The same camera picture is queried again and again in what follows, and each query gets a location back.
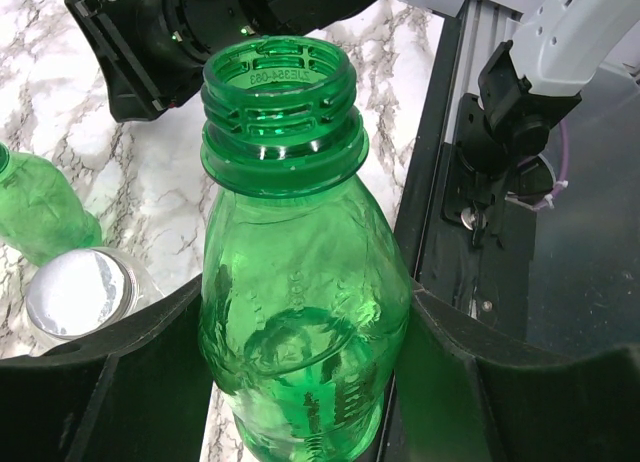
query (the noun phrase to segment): white marble table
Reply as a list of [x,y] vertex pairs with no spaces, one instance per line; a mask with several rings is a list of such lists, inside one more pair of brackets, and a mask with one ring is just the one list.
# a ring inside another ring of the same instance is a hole
[[[441,29],[440,17],[381,0],[311,34],[341,46],[358,71],[356,104],[371,138],[359,174],[392,225]],[[144,262],[165,293],[197,275],[217,191],[200,165],[199,98],[155,122],[116,124],[63,0],[0,0],[0,60],[0,140],[52,160],[100,219],[106,245]],[[0,357],[41,353],[22,303],[33,273],[0,246]],[[255,460],[215,387],[201,460]]]

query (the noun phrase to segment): green plastic bottle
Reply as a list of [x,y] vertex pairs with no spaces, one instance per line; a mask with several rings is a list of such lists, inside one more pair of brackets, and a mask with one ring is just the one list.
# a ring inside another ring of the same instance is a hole
[[368,149],[346,54],[304,37],[211,58],[200,347],[261,461],[350,461],[371,443],[410,278],[356,171]]
[[41,266],[69,250],[100,246],[102,232],[51,162],[0,143],[0,241]]

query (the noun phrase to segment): gray marble vein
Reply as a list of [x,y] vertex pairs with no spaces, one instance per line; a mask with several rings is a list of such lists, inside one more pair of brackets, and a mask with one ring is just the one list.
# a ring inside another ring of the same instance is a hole
[[[371,140],[360,177],[393,225],[431,77],[442,19],[396,0],[311,35],[358,71]],[[59,167],[100,220],[105,244],[141,260],[165,293],[202,269],[217,186],[200,165],[202,103],[151,123],[116,124],[95,57],[63,0],[0,0],[0,139]],[[0,357],[38,355],[23,310],[35,272],[0,245]],[[202,461],[255,460],[213,388]]]

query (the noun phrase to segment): purple cable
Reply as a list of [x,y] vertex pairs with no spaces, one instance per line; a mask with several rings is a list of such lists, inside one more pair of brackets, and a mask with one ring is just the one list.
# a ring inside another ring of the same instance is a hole
[[547,206],[551,206],[550,201],[553,201],[567,186],[566,182],[569,172],[569,130],[564,120],[560,121],[560,138],[562,139],[562,164],[560,165],[560,173],[551,192],[545,196],[544,200],[541,200],[533,206],[533,210],[536,212]]

